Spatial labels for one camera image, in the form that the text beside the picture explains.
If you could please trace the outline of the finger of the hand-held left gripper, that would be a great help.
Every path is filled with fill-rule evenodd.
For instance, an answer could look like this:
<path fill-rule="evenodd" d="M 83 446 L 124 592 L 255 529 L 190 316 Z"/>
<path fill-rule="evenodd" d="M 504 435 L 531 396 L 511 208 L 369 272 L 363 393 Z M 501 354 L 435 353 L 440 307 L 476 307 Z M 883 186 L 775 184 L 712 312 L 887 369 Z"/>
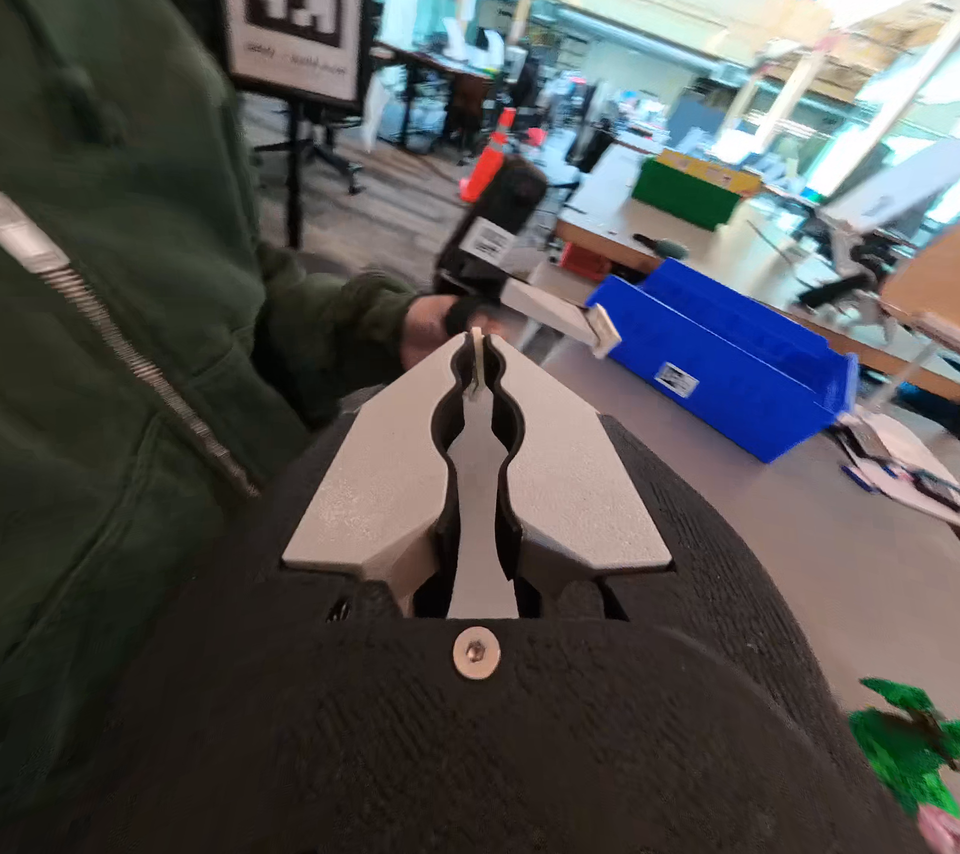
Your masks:
<path fill-rule="evenodd" d="M 622 343 L 613 320 L 601 305 L 580 307 L 540 287 L 510 278 L 500 293 L 502 307 L 521 314 L 526 323 L 513 346 L 526 353 L 542 329 L 585 344 L 598 359 Z"/>

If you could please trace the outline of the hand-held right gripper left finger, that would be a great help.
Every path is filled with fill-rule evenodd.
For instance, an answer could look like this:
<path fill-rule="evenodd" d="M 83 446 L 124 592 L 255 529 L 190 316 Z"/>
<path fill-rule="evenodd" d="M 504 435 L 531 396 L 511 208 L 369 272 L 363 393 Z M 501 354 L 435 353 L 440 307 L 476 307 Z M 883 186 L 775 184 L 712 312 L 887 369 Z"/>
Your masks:
<path fill-rule="evenodd" d="M 471 351 L 471 337 L 455 335 L 359 408 L 286 568 L 380 582 L 409 615 L 448 615 L 461 539 L 449 451 L 465 425 Z"/>

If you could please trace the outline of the person's left forearm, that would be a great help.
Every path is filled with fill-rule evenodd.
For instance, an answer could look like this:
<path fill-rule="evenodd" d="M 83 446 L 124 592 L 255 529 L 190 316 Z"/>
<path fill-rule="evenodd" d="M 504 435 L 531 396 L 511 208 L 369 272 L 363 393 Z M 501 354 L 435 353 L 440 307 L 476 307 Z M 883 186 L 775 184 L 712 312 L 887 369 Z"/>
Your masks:
<path fill-rule="evenodd" d="M 257 251 L 265 299 L 252 362 L 306 428 L 328 424 L 348 395 L 402 375 L 412 288 L 381 272 L 309 272 L 295 253 L 264 242 Z"/>

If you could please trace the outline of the person's left hand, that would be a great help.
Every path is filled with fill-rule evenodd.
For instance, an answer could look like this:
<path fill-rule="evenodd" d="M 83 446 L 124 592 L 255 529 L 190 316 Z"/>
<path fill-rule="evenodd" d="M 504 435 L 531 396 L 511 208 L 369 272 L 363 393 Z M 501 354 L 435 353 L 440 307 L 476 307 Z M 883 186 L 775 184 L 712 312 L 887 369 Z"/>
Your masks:
<path fill-rule="evenodd" d="M 430 294 L 417 296 L 402 323 L 399 354 L 410 370 L 451 338 L 478 329 L 484 335 L 506 331 L 488 302 L 469 296 Z"/>

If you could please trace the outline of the orange traffic cone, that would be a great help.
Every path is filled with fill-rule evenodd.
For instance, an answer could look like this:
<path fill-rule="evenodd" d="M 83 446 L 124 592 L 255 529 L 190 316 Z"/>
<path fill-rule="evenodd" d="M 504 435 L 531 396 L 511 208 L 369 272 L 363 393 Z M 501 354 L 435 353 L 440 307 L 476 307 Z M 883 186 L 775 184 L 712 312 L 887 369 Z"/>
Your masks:
<path fill-rule="evenodd" d="M 474 204 L 497 175 L 503 164 L 509 134 L 517 115 L 517 109 L 506 107 L 498 117 L 497 127 L 491 133 L 472 173 L 460 181 L 460 199 L 465 204 Z"/>

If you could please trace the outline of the dark desk with clutter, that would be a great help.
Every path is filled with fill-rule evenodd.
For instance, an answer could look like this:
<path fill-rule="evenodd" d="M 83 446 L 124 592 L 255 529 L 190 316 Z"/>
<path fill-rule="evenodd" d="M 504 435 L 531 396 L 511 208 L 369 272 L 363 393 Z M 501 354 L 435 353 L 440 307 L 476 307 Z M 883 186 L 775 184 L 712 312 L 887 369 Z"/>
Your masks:
<path fill-rule="evenodd" d="M 475 156 L 481 135 L 489 129 L 487 108 L 497 99 L 502 68 L 475 67 L 436 52 L 382 40 L 373 42 L 370 55 L 379 68 L 400 68 L 403 72 L 400 127 L 395 133 L 379 133 L 378 141 L 416 156 L 429 155 L 442 143 L 450 144 L 457 151 L 460 165 Z M 439 96 L 442 107 L 437 132 L 414 121 L 415 104 L 432 94 Z"/>

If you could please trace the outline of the green plastic bin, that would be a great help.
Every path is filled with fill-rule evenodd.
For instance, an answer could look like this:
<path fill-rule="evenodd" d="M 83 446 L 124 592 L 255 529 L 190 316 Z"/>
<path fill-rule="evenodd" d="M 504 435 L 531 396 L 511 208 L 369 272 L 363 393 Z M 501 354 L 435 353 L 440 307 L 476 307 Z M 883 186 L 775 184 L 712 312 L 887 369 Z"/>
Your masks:
<path fill-rule="evenodd" d="M 711 233 L 729 223 L 743 201 L 741 195 L 659 158 L 641 165 L 630 198 Z"/>

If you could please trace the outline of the wooden work table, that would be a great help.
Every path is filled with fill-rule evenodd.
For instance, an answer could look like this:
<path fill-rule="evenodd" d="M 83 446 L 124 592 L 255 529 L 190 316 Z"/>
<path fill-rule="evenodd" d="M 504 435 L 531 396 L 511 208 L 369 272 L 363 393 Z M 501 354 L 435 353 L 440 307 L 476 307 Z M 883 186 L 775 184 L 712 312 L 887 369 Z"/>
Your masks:
<path fill-rule="evenodd" d="M 633 188 L 650 157 L 633 144 L 616 142 L 609 147 L 558 215 L 555 236 L 643 274 L 652 272 L 660 259 L 635 234 L 677 242 L 688 251 L 687 265 L 799 321 L 838 353 L 856 354 L 862 365 L 889 380 L 903 375 L 918 388 L 958 402 L 958 371 L 947 362 L 945 349 L 909 370 L 927 341 L 904 328 L 885 339 L 881 328 L 857 328 L 828 309 L 813 316 L 793 314 L 790 308 L 806 285 L 829 280 L 831 272 L 813 255 L 790 255 L 790 238 L 753 201 L 741 203 L 730 221 L 711 233 L 634 199 Z"/>

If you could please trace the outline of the black office chair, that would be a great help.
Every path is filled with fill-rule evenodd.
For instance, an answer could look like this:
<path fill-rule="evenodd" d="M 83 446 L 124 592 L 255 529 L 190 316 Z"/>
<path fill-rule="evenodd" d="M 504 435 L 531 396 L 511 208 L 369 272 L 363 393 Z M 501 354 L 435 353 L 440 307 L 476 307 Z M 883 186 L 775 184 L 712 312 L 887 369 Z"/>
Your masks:
<path fill-rule="evenodd" d="M 364 190 L 358 180 L 363 164 L 349 160 L 337 147 L 339 134 L 361 126 L 360 116 L 329 106 L 300 102 L 288 102 L 284 115 L 287 124 L 285 139 L 253 147 L 257 159 L 268 153 L 294 153 L 299 160 L 319 160 L 345 179 L 350 196 Z"/>

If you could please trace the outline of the blue plastic bin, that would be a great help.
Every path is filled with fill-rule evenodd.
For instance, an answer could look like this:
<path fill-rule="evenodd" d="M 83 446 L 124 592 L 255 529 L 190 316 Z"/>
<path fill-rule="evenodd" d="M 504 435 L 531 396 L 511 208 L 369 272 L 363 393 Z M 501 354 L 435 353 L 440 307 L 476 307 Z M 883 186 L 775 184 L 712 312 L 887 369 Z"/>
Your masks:
<path fill-rule="evenodd" d="M 854 405 L 855 355 L 677 260 L 641 284 L 608 276 L 585 304 L 620 335 L 611 360 L 762 463 Z"/>

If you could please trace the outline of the yellow cardboard box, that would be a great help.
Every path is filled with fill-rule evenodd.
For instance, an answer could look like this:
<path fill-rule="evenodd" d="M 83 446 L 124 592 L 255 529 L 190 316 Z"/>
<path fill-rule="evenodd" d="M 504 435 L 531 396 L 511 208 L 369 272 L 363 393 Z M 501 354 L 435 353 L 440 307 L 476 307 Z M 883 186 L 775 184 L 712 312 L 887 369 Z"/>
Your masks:
<path fill-rule="evenodd" d="M 679 151 L 665 149 L 655 159 L 663 166 L 742 198 L 755 196 L 763 188 L 760 175 L 747 170 L 734 169 L 726 164 L 692 157 Z"/>

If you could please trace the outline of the printed marker board on stand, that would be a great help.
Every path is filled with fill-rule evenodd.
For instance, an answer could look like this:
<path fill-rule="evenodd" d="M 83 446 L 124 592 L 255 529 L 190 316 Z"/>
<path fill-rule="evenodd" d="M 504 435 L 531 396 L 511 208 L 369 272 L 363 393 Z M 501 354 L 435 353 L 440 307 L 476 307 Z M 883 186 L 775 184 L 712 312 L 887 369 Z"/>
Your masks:
<path fill-rule="evenodd" d="M 361 117 L 371 76 L 372 0 L 221 0 L 222 55 L 238 92 Z M 286 155 L 286 244 L 304 239 L 302 168 Z"/>

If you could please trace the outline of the black swivel chair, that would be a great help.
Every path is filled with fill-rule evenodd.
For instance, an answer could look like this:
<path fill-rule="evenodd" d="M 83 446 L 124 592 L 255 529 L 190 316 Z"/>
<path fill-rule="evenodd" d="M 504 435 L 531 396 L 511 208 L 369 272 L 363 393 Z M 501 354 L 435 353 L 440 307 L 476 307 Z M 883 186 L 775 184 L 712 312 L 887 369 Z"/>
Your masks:
<path fill-rule="evenodd" d="M 828 257 L 836 278 L 808 288 L 791 308 L 811 315 L 825 306 L 836 307 L 855 293 L 878 294 L 903 260 L 896 249 L 907 238 L 894 227 L 896 220 L 896 214 L 887 213 L 855 227 L 842 222 L 827 206 L 818 208 L 800 237 L 816 242 L 817 252 Z"/>

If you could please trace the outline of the papers and pens pile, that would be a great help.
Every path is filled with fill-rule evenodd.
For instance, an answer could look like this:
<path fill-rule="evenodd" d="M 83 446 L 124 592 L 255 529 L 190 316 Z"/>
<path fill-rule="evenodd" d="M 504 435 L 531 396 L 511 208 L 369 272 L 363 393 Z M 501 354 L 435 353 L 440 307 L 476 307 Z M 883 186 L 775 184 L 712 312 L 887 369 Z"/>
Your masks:
<path fill-rule="evenodd" d="M 826 434 L 846 458 L 843 472 L 863 490 L 958 532 L 958 439 L 945 428 L 901 409 L 858 406 Z"/>

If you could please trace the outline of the person's green hooded jacket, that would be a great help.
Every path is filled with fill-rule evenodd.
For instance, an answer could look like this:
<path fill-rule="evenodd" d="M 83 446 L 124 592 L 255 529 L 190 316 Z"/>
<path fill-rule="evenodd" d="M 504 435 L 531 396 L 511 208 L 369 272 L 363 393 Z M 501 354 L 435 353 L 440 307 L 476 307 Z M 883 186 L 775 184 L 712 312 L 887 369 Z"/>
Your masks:
<path fill-rule="evenodd" d="M 169 0 L 2 0 L 2 830 L 85 779 L 114 684 L 304 447 L 234 98 Z"/>

